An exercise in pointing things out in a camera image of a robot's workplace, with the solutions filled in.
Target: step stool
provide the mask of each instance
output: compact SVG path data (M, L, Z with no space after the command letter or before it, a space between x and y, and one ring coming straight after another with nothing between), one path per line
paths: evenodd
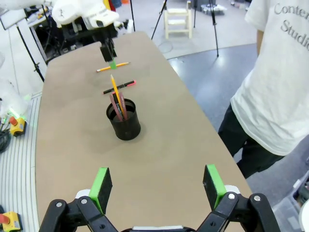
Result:
M169 16L184 16L185 19L169 19ZM185 29L170 30L170 26L184 25ZM187 32L189 38L192 38L192 13L191 13L191 1L187 1L186 8L174 8L164 10L164 26L165 26L165 38L169 38L170 33Z

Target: black pen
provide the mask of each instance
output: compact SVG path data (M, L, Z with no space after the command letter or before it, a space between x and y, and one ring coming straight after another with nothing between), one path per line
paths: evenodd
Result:
M117 89L124 88L124 87L127 87L127 86L133 86L135 84L136 84L135 80L134 81L130 81L128 83L124 83L122 85L117 86ZM110 93L110 92L113 92L113 91L114 91L114 88L110 88L110 89L104 91L103 94L107 94L107 93Z

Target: black pen holder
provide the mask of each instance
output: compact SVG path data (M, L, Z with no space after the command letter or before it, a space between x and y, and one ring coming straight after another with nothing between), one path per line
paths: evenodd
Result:
M140 123L137 118L136 107L133 101L125 99L127 120L120 121L117 114L110 104L106 110L106 116L111 121L116 136L121 140L131 140L140 133Z

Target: white t-shirt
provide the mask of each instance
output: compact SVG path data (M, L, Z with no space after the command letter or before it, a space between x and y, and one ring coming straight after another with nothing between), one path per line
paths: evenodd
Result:
M232 109L250 137L285 156L309 134L309 0L253 0L246 21L264 37Z

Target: person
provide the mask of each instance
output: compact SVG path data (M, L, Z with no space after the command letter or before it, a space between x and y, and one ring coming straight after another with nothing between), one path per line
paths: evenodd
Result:
M288 155L309 134L309 1L253 0L253 70L230 101L218 134L248 178Z

